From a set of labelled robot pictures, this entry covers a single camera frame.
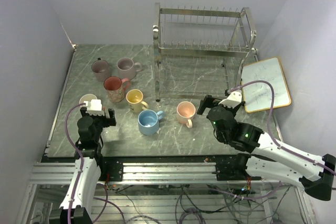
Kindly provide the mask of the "dark mauve mug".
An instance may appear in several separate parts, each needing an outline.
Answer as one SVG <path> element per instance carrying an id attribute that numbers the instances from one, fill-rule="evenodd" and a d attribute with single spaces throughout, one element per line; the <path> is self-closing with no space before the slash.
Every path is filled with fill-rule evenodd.
<path id="1" fill-rule="evenodd" d="M 104 82 L 105 79 L 111 76 L 111 69 L 107 61 L 98 58 L 92 65 L 91 70 L 94 73 L 96 79 L 100 82 Z"/>

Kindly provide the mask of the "orange white mug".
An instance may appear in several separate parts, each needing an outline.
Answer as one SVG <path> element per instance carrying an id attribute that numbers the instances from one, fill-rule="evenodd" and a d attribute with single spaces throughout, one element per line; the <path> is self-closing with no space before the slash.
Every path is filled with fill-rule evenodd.
<path id="1" fill-rule="evenodd" d="M 186 125 L 189 129 L 193 127 L 192 119 L 196 114 L 196 108 L 193 103 L 189 101 L 180 102 L 176 108 L 177 120 Z"/>

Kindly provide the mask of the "blue mug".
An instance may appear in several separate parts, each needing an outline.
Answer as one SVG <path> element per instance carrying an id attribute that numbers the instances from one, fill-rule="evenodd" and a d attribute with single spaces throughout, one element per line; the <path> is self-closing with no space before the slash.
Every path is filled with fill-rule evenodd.
<path id="1" fill-rule="evenodd" d="M 160 128 L 160 120 L 164 117 L 164 111 L 155 112 L 144 110 L 138 115 L 138 129 L 143 135 L 153 135 Z"/>

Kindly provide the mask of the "salmon pink mug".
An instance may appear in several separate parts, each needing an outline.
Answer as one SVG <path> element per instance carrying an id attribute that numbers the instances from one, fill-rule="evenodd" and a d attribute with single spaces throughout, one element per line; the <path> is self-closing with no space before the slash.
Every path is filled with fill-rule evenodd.
<path id="1" fill-rule="evenodd" d="M 83 95 L 80 100 L 79 104 L 81 104 L 81 107 L 84 107 L 84 101 L 91 101 L 92 99 L 98 99 L 96 95 L 94 94 L 85 94 Z"/>

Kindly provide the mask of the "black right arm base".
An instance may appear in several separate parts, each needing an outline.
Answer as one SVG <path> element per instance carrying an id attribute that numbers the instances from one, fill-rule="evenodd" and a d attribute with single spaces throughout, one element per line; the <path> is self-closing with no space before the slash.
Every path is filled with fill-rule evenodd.
<path id="1" fill-rule="evenodd" d="M 215 163 L 215 171 L 217 181 L 229 180 L 247 180 L 251 177 L 247 173 L 247 162 L 251 159 L 248 154 L 236 155 L 215 155 L 211 161 Z"/>

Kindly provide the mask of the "red mug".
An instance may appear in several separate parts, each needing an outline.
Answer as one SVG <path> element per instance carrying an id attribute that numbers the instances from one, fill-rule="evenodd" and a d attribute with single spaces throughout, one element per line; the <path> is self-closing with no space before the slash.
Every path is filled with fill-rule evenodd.
<path id="1" fill-rule="evenodd" d="M 125 91 L 131 85 L 129 78 L 121 79 L 111 76 L 105 79 L 103 86 L 108 93 L 111 102 L 121 102 L 125 98 Z"/>

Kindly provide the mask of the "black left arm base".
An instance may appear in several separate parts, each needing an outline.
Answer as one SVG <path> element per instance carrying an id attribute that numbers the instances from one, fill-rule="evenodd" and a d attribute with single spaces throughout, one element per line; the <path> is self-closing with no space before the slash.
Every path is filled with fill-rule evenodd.
<path id="1" fill-rule="evenodd" d="M 123 179 L 123 163 L 116 157 L 103 157 L 98 162 L 101 169 L 99 181 L 121 182 Z"/>

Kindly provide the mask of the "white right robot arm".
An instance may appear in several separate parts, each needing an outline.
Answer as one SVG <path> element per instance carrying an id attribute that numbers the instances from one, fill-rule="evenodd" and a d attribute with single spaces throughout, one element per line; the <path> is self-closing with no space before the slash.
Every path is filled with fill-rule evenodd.
<path id="1" fill-rule="evenodd" d="M 262 129 L 235 120 L 243 104 L 238 92 L 220 100 L 206 95 L 200 101 L 197 114 L 209 109 L 207 119 L 214 129 L 215 138 L 240 151 L 231 167 L 236 179 L 246 176 L 266 177 L 296 185 L 311 197 L 329 201 L 335 177 L 335 157 L 330 154 L 313 155 L 294 148 Z"/>

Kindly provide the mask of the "light purple mug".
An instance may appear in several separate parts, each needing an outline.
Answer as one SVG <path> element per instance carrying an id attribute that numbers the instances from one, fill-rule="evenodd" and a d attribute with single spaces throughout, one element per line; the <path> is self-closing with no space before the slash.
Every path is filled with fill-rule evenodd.
<path id="1" fill-rule="evenodd" d="M 119 78 L 132 80 L 138 72 L 142 71 L 142 65 L 139 62 L 134 62 L 131 58 L 125 57 L 118 60 L 117 69 Z"/>

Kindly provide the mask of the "cream yellow mug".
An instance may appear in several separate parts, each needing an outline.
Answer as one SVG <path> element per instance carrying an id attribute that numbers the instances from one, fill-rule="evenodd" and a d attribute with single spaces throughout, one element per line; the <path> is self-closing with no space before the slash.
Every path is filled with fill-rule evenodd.
<path id="1" fill-rule="evenodd" d="M 149 109 L 149 105 L 143 100 L 144 95 L 138 89 L 130 90 L 125 96 L 129 108 L 134 113 L 140 113 L 143 110 Z"/>

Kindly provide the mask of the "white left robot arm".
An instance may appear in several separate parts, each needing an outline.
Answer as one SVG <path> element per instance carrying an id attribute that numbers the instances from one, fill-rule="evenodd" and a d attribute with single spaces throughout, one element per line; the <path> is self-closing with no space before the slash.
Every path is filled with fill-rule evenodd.
<path id="1" fill-rule="evenodd" d="M 79 138 L 74 142 L 68 131 L 70 113 L 80 108 L 82 117 L 77 122 Z M 89 210 L 94 190 L 99 180 L 107 175 L 107 167 L 101 150 L 103 148 L 102 131 L 116 126 L 114 109 L 88 112 L 83 104 L 71 108 L 65 118 L 65 134 L 70 145 L 75 149 L 75 171 L 68 191 L 55 217 L 49 217 L 50 223 L 94 223 Z"/>

